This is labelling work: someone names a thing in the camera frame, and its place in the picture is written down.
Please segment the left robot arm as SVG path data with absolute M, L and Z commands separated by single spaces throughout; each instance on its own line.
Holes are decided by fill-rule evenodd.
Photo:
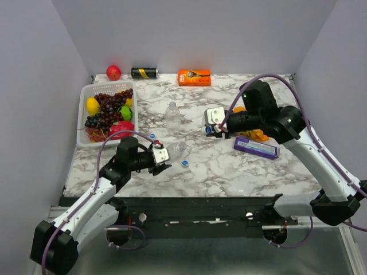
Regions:
M 170 167 L 172 158 L 162 144 L 152 142 L 145 147 L 133 136 L 123 137 L 108 163 L 96 167 L 94 182 L 78 200 L 53 221 L 37 225 L 30 258 L 41 266 L 42 274 L 68 274 L 88 242 L 110 225 L 123 225 L 126 210 L 111 205 L 110 200 L 133 172 L 148 170 L 158 175 Z

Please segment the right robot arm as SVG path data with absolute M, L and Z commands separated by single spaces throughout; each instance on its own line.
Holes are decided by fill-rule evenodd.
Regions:
M 277 105 L 267 82 L 251 80 L 238 94 L 245 110 L 232 113 L 223 107 L 204 112 L 207 136 L 227 139 L 238 132 L 260 129 L 291 151 L 321 185 L 312 194 L 277 195 L 264 209 L 264 219 L 275 225 L 290 216 L 317 217 L 337 226 L 352 217 L 366 198 L 366 181 L 352 175 L 317 136 L 299 107 Z

